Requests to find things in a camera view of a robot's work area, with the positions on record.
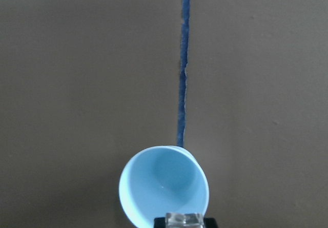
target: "blue tape line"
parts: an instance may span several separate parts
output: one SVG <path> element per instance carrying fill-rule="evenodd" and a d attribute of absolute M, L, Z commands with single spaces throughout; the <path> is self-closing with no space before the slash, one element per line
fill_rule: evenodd
<path fill-rule="evenodd" d="M 177 145 L 183 147 L 186 127 L 186 91 L 187 91 L 187 65 L 189 44 L 189 18 L 190 0 L 182 1 L 181 49 L 180 49 L 180 85 L 179 85 L 179 111 Z"/>

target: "gray surface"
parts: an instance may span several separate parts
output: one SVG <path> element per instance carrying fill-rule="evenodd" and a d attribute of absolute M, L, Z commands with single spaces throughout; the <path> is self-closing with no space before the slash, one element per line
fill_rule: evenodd
<path fill-rule="evenodd" d="M 122 168 L 176 141 L 180 1 L 0 0 L 1 228 L 132 227 Z"/>
<path fill-rule="evenodd" d="M 328 0 L 191 0 L 186 148 L 221 228 L 328 226 Z"/>

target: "plastic cup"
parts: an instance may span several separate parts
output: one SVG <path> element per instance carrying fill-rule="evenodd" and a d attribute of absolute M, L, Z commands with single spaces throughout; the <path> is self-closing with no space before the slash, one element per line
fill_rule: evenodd
<path fill-rule="evenodd" d="M 153 228 L 166 213 L 201 213 L 209 203 L 209 186 L 196 159 L 177 146 L 155 146 L 133 156 L 119 181 L 125 214 L 138 228 Z"/>

